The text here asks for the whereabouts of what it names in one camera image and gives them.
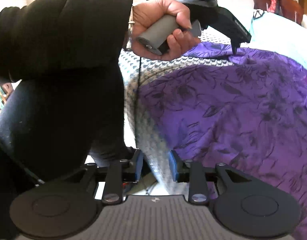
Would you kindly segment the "black sleeved left forearm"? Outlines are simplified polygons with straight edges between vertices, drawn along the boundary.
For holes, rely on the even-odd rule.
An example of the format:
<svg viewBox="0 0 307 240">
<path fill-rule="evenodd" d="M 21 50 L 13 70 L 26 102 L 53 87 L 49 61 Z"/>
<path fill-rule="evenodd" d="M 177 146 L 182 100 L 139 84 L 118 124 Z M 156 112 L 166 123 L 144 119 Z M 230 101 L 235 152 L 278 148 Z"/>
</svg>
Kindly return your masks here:
<svg viewBox="0 0 307 240">
<path fill-rule="evenodd" d="M 36 0 L 0 10 L 0 84 L 90 79 L 118 65 L 133 0 Z"/>
</svg>

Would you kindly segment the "person's left hand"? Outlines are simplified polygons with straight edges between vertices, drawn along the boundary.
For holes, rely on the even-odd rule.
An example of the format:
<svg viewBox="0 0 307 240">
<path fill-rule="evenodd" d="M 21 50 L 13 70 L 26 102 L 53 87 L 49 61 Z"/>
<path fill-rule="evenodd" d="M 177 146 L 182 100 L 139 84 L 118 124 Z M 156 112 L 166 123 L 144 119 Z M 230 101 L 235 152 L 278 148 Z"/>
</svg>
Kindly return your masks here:
<svg viewBox="0 0 307 240">
<path fill-rule="evenodd" d="M 167 37 L 169 50 L 163 55 L 155 55 L 146 50 L 138 41 L 137 36 L 145 32 L 164 15 L 175 16 L 176 22 L 185 31 L 176 29 Z M 190 10 L 175 0 L 149 0 L 133 7 L 134 31 L 132 34 L 132 51 L 134 54 L 150 60 L 171 61 L 181 57 L 200 43 L 200 39 L 188 31 L 192 28 Z"/>
</svg>

